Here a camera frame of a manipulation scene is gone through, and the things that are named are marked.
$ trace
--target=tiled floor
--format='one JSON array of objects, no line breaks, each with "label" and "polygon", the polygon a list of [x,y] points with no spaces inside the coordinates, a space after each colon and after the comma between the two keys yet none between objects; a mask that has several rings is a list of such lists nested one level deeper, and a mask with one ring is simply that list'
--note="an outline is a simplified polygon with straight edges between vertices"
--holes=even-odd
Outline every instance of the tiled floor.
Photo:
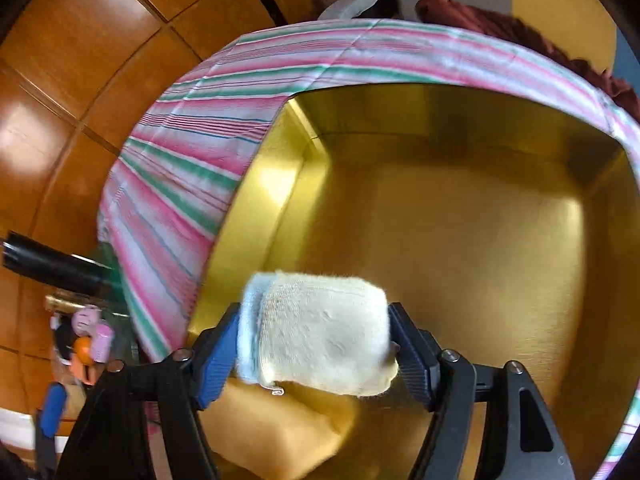
[{"label": "tiled floor", "polygon": [[[321,10],[276,1],[290,22]],[[0,237],[91,250],[102,186],[140,116],[201,60],[268,27],[260,0],[31,0],[0,44]],[[0,408],[33,413],[52,380],[47,290],[0,268]]]}]

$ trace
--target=striped liner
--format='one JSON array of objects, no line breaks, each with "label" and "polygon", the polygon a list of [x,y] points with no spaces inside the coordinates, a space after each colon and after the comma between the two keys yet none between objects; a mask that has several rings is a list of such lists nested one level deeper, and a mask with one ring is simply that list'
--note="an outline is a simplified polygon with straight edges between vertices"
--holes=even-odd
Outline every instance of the striped liner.
[{"label": "striped liner", "polygon": [[[291,95],[429,82],[530,99],[625,147],[640,181],[640,127],[546,57],[457,28],[396,20],[309,22],[247,34],[184,75],[134,127],[104,187],[98,232],[124,271],[138,335],[158,361],[181,345],[200,277],[244,172]],[[638,428],[640,390],[595,478]]]}]

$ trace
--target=maroon fabric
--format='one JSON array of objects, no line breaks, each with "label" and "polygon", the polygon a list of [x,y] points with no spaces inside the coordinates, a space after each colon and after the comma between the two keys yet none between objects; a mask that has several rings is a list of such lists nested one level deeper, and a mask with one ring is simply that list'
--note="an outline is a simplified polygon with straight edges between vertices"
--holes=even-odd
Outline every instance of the maroon fabric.
[{"label": "maroon fabric", "polygon": [[616,79],[609,71],[599,74],[583,59],[569,59],[567,54],[522,20],[500,12],[467,6],[455,0],[420,0],[415,4],[415,10],[423,23],[466,28],[526,46],[547,56],[600,88],[640,123],[640,101],[629,83]]}]

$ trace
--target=metal screw head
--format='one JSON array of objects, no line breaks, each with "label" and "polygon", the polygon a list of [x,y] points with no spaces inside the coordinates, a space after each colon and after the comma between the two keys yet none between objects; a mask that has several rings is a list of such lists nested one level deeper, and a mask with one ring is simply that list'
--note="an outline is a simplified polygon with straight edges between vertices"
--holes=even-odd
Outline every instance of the metal screw head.
[{"label": "metal screw head", "polygon": [[178,348],[172,355],[171,358],[176,362],[188,361],[193,356],[193,351],[189,348]]},{"label": "metal screw head", "polygon": [[109,364],[107,364],[107,371],[111,372],[112,374],[121,372],[123,368],[124,368],[124,363],[120,359],[115,359],[113,361],[110,361]]},{"label": "metal screw head", "polygon": [[447,348],[446,350],[442,351],[442,358],[445,361],[449,361],[450,363],[455,363],[460,359],[460,354],[455,350]]},{"label": "metal screw head", "polygon": [[522,366],[522,363],[519,363],[517,361],[509,361],[507,363],[507,370],[512,374],[520,375],[524,371],[524,366]]}]

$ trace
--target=black cylinder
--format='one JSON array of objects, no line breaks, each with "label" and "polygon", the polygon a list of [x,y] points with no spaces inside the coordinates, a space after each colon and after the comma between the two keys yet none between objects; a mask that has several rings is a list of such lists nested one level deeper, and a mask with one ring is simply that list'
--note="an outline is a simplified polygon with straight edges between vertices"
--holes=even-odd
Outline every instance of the black cylinder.
[{"label": "black cylinder", "polygon": [[2,248],[2,263],[7,269],[47,285],[96,296],[108,280],[107,267],[61,253],[14,232],[9,232]]}]

